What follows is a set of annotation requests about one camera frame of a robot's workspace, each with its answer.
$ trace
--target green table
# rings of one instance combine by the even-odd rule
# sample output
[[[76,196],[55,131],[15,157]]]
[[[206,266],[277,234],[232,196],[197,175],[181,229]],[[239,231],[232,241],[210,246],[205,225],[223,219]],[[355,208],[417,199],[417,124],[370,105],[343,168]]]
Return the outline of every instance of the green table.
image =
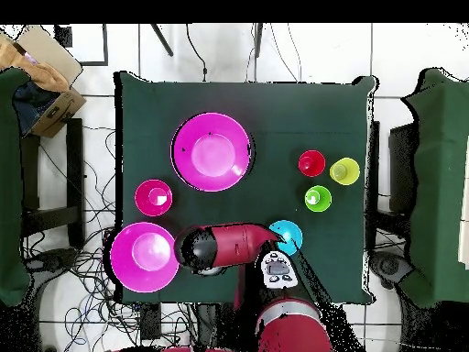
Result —
[[[117,141],[123,141],[123,160],[116,162],[117,173],[123,163],[122,181],[116,180],[117,190],[122,183],[117,205],[122,201],[123,226],[151,221],[176,236],[193,224],[268,226],[288,219],[302,229],[303,254],[333,300],[371,302],[362,289],[362,272],[367,99],[375,89],[374,77],[346,85],[153,83],[122,71],[115,74],[115,82]],[[255,142],[252,170],[226,191],[196,191],[171,166],[174,132],[201,112],[231,116]],[[318,149],[326,158],[325,172],[314,179],[298,170],[298,157],[306,149]],[[334,182],[328,173],[345,156],[357,160],[362,172],[358,182],[348,187]],[[160,217],[144,216],[135,206],[135,190],[148,179],[161,179],[173,191],[173,205]],[[304,205],[304,193],[314,184],[326,186],[333,196],[332,206],[322,214]],[[223,275],[201,277],[181,268],[161,291],[135,293],[124,288],[123,302],[232,302],[237,273],[237,268],[230,268]]]

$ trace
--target yellow cup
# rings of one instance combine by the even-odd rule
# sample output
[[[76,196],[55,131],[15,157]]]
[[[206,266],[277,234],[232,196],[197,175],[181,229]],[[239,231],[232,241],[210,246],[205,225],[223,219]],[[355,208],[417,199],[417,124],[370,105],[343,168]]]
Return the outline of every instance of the yellow cup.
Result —
[[[360,166],[352,158],[342,158],[331,166],[329,174],[341,185],[351,185],[360,176]]]

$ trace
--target lime green cup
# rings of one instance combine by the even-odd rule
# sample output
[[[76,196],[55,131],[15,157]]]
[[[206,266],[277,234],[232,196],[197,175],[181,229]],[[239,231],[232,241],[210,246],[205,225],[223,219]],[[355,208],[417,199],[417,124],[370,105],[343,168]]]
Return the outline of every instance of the lime green cup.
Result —
[[[341,185],[351,185],[360,176],[360,166],[352,158],[342,158],[331,166],[329,174]]]
[[[304,203],[310,211],[324,212],[333,203],[331,192],[320,185],[308,189],[304,195]]]

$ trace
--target dark green tablecloth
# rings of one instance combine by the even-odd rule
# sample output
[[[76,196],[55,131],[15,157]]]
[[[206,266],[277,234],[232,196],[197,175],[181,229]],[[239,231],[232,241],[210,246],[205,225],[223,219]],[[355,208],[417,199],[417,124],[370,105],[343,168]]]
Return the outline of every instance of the dark green tablecloth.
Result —
[[[153,83],[126,72],[115,79],[118,105],[122,86],[124,226],[152,221],[175,236],[193,224],[268,226],[288,219],[302,229],[303,253],[333,300],[371,302],[362,290],[362,263],[366,109],[367,97],[375,88],[373,77],[356,85]],[[174,132],[188,117],[201,112],[231,116],[255,141],[256,159],[250,174],[223,192],[193,190],[171,166]],[[314,179],[298,170],[298,157],[306,149],[318,149],[326,158],[325,172]],[[329,168],[342,157],[354,158],[362,170],[352,186],[341,186],[329,177]],[[136,187],[148,179],[161,179],[173,191],[174,203],[163,216],[146,217],[136,209]],[[332,206],[322,214],[304,205],[304,193],[314,184],[326,186],[333,196]],[[231,302],[237,272],[231,268],[224,275],[202,278],[180,269],[163,290],[143,294],[124,289],[123,301]]]
[[[19,69],[0,72],[0,301],[7,306],[21,303],[29,285],[19,253],[23,182],[19,126],[13,107],[16,88],[28,80]]]
[[[414,156],[416,204],[410,218],[409,258],[417,268],[400,286],[420,307],[469,303],[469,270],[458,262],[467,137],[469,83],[424,71],[406,98],[419,122]]]

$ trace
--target magenta bowl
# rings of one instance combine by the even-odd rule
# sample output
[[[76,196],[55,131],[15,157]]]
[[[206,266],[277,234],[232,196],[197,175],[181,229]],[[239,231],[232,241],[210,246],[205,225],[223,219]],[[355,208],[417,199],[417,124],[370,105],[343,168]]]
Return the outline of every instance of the magenta bowl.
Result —
[[[227,115],[205,113],[187,120],[171,142],[179,177],[195,189],[219,192],[243,178],[251,158],[249,136]]]
[[[136,188],[136,207],[147,216],[163,215],[172,204],[169,186],[160,180],[148,180]]]
[[[174,255],[174,238],[166,229],[152,223],[135,223],[115,237],[111,266],[127,289],[156,292],[173,280],[180,264]]]

